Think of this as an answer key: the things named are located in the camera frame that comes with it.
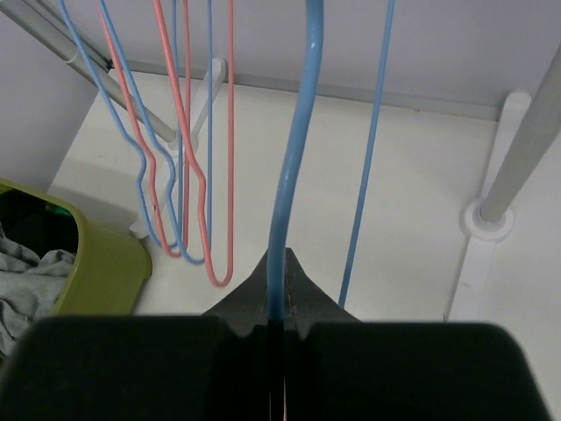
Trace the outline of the grey tank top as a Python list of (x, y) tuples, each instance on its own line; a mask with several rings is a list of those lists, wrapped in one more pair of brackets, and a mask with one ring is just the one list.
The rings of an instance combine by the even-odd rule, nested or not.
[(8, 236), (1, 227), (1, 358), (11, 355), (20, 338), (54, 305), (75, 268), (76, 227), (56, 229), (47, 236), (45, 252)]

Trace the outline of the black tank top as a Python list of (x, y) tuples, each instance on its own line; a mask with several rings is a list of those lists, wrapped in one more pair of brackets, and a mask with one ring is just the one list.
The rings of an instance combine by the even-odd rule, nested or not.
[(20, 190), (1, 194), (1, 224), (8, 239), (40, 258), (53, 250), (77, 252), (79, 234), (72, 214)]

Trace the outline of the pink wire hanger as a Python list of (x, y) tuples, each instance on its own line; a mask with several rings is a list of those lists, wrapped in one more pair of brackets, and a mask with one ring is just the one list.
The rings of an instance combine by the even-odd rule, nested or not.
[(141, 202), (142, 211), (145, 213), (144, 220), (147, 233), (153, 242), (168, 256), (184, 258), (187, 256), (187, 252), (182, 244), (181, 236), (178, 236), (174, 243), (167, 241), (166, 230), (161, 216), (160, 198), (156, 189), (157, 161), (153, 150), (146, 144), (146, 140), (140, 129), (137, 111), (140, 112), (140, 119), (145, 119), (148, 123), (148, 135), (152, 137), (154, 145), (160, 147), (161, 143), (155, 138), (152, 123), (147, 116), (146, 107), (138, 92), (137, 84), (126, 63), (124, 49), (120, 45), (106, 3), (104, 1), (98, 1), (97, 3), (106, 42), (110, 49), (113, 65), (117, 73), (119, 87), (124, 96), (125, 108), (129, 114), (134, 131), (132, 145), (139, 150), (141, 168), (138, 173), (138, 198)]

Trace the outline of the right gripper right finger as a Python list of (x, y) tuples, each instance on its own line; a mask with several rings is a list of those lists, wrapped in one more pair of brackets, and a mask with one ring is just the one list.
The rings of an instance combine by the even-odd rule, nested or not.
[(292, 248), (285, 264), (285, 340), (337, 337), (362, 325), (312, 281)]

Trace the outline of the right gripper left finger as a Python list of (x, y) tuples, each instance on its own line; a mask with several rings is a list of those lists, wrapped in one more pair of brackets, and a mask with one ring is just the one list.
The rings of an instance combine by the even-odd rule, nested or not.
[(201, 327), (244, 338), (259, 331), (281, 338), (284, 325), (269, 319), (265, 252), (250, 275), (234, 290), (199, 317)]

